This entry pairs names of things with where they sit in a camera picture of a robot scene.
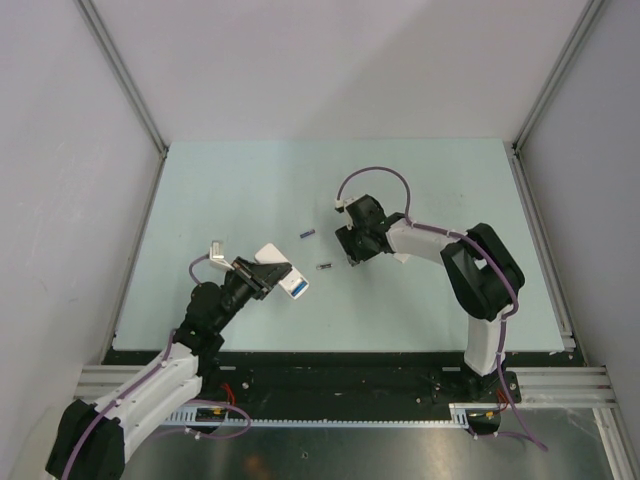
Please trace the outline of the white red remote control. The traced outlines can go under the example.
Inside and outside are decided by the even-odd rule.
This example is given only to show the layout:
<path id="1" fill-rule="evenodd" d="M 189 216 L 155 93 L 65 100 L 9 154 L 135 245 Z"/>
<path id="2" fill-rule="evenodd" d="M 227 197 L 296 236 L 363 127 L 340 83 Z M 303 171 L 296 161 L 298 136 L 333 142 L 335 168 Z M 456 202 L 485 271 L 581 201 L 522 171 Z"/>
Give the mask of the white red remote control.
<path id="1" fill-rule="evenodd" d="M 254 256 L 257 264 L 273 267 L 277 285 L 292 299 L 301 297 L 309 288 L 309 281 L 273 244 L 268 243 Z"/>

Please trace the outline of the blue battery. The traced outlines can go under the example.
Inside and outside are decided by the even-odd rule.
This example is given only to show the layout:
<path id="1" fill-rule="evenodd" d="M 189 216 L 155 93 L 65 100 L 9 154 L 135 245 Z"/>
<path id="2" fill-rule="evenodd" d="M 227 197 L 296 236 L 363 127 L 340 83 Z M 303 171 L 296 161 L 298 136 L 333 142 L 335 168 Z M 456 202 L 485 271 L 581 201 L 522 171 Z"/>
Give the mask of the blue battery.
<path id="1" fill-rule="evenodd" d="M 290 294 L 292 296 L 297 296 L 298 294 L 303 292 L 307 287 L 308 287 L 308 283 L 306 281 L 301 281 L 291 289 Z"/>

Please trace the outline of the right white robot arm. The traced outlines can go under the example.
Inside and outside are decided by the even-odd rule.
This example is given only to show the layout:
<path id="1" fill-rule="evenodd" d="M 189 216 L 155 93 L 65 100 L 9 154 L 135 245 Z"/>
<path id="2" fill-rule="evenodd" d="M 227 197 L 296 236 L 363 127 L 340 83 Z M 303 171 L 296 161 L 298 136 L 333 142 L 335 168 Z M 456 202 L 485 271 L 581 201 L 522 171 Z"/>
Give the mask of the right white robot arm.
<path id="1" fill-rule="evenodd" d="M 524 274 L 495 230 L 479 223 L 459 233 L 388 215 L 370 195 L 337 200 L 335 210 L 346 225 L 335 235 L 353 266 L 380 254 L 404 262 L 420 257 L 444 267 L 454 296 L 468 314 L 463 393 L 484 401 L 497 389 L 493 373 L 504 359 L 506 319 L 517 312 Z"/>

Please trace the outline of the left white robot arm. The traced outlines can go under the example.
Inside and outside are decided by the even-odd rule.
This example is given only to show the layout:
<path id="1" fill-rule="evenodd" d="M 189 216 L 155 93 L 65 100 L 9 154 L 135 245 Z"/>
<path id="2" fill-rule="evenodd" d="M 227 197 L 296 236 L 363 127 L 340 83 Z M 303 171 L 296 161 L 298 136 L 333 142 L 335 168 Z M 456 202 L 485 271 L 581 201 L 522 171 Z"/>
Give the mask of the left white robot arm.
<path id="1" fill-rule="evenodd" d="M 222 284 L 201 282 L 166 346 L 134 377 L 93 402 L 64 410 L 45 470 L 55 479 L 118 479 L 135 450 L 183 404 L 221 387 L 216 355 L 223 329 L 252 299 L 293 272 L 286 260 L 235 258 Z"/>

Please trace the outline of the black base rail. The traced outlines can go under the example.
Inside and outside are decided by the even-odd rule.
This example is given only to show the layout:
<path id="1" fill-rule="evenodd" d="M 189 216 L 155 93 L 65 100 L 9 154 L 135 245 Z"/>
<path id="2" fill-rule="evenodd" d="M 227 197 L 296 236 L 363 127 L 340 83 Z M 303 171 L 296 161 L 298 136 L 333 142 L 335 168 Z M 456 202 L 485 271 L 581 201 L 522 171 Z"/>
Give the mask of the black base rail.
<path id="1" fill-rule="evenodd" d="M 501 410 L 520 403 L 513 371 L 472 375 L 460 352 L 221 352 L 206 400 L 233 399 L 255 420 L 444 420 L 453 403 Z"/>

